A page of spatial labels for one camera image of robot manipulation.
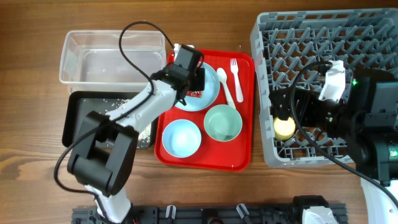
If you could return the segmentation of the yellow cup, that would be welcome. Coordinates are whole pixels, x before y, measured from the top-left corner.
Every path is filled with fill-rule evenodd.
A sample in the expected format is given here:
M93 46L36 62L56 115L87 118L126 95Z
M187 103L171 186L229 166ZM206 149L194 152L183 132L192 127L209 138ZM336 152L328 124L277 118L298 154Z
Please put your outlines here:
M281 141L290 139L295 133L295 128L295 121L291 117L288 120L276 118L274 120L275 139Z

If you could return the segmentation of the light blue bowl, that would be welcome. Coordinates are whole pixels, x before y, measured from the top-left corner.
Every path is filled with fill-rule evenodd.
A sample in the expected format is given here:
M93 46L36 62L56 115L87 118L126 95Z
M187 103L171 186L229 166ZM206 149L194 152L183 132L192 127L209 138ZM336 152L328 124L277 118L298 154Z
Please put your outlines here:
M162 145L166 152L173 157L190 157L197 152L200 144L200 129L187 119L172 121L163 130Z

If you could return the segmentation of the rice and food scraps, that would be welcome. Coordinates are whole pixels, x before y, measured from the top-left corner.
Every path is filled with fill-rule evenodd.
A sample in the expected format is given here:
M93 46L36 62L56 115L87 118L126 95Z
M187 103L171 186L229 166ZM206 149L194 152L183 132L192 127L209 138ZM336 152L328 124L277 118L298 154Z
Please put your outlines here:
M103 98L103 103L105 103L105 108L103 113L107 113L111 110L115 110L117 108L123 107L127 104L130 99L107 99ZM147 149L151 143L151 132L152 132L152 125L149 124L140 134L138 137L137 148L138 149Z

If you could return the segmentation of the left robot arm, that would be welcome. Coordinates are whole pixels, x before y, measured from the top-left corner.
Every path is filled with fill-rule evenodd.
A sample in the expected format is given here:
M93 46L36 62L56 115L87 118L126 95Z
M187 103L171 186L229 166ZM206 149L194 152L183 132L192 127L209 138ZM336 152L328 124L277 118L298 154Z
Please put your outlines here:
M93 196L105 223L130 221L132 203L124 185L132 171L139 133L177 103L188 91L204 89L204 55L182 45L175 60L148 77L145 89L124 106L100 114L89 112L76 139L67 147L67 171Z

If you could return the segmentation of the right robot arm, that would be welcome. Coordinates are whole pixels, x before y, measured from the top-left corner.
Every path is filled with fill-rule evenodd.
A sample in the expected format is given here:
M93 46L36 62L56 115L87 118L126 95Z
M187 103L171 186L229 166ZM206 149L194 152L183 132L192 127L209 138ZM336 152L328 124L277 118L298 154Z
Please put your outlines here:
M369 223L397 223L397 77L373 68L357 70L343 103L345 69L328 64L318 70L325 78L319 93L297 88L302 73L291 86L270 93L276 116L292 118L318 151L306 127L344 139L356 164L350 172L361 178Z

